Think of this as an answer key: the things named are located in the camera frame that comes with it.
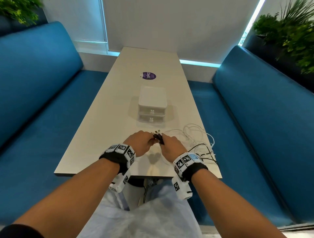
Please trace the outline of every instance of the artificial plant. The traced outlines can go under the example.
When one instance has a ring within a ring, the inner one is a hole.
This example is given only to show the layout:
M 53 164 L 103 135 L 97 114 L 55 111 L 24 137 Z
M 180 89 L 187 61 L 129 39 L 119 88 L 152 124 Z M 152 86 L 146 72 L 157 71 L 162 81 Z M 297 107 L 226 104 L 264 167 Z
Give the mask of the artificial plant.
M 36 8 L 42 7 L 41 0 L 0 0 L 0 15 L 17 20 L 24 25 L 36 24 Z
M 314 3 L 290 0 L 281 13 L 262 15 L 253 24 L 266 44 L 282 48 L 282 54 L 295 57 L 302 73 L 314 73 Z

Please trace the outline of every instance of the round sticker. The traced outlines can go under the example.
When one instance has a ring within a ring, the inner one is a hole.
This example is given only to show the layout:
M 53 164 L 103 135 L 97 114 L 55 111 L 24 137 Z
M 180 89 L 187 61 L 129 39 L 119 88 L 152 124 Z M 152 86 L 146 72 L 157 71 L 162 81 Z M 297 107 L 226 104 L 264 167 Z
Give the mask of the round sticker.
M 156 74 L 151 73 L 151 72 L 143 72 L 142 78 L 147 79 L 147 80 L 152 80 L 156 78 Z

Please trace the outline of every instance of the black sleeve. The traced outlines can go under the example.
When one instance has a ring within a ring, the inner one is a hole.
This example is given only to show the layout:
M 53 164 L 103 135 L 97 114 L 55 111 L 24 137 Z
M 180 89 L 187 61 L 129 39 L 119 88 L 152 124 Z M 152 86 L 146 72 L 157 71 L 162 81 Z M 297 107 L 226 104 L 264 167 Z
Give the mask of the black sleeve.
M 12 224 L 0 231 L 0 238 L 44 238 L 34 228 L 26 225 Z

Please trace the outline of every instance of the planter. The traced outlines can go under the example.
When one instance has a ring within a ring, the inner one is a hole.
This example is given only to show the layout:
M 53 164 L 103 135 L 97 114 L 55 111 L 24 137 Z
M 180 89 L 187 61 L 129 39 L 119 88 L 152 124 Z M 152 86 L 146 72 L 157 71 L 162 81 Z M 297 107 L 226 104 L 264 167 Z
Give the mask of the planter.
M 0 36 L 48 23 L 42 8 L 37 8 L 36 10 L 34 10 L 34 12 L 38 15 L 39 19 L 38 21 L 36 21 L 36 25 L 32 24 L 30 26 L 23 25 L 19 23 L 17 20 L 12 20 L 10 18 L 0 16 Z
M 277 60 L 282 52 L 280 47 L 265 44 L 263 38 L 253 35 L 249 38 L 245 48 L 314 93 L 314 73 L 301 73 L 301 68 L 296 65 L 294 57 L 282 55 Z

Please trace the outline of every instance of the white table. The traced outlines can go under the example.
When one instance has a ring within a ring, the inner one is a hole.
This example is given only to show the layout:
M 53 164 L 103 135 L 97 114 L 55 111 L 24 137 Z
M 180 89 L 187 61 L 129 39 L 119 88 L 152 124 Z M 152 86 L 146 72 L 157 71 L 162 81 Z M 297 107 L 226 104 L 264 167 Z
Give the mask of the white table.
M 156 78 L 145 80 L 141 78 L 143 72 L 154 73 Z M 168 107 L 164 124 L 137 121 L 141 85 L 165 88 Z M 55 174 L 77 174 L 97 161 L 110 145 L 122 143 L 130 134 L 139 130 L 152 132 L 159 129 L 165 132 L 182 129 L 189 123 L 204 128 L 177 54 L 124 47 L 60 160 Z M 207 136 L 203 135 L 202 140 L 209 144 Z M 212 173 L 221 178 L 220 170 L 213 161 L 205 160 L 205 163 Z M 131 174 L 173 177 L 175 172 L 161 155 L 160 146 L 155 144 L 132 165 Z

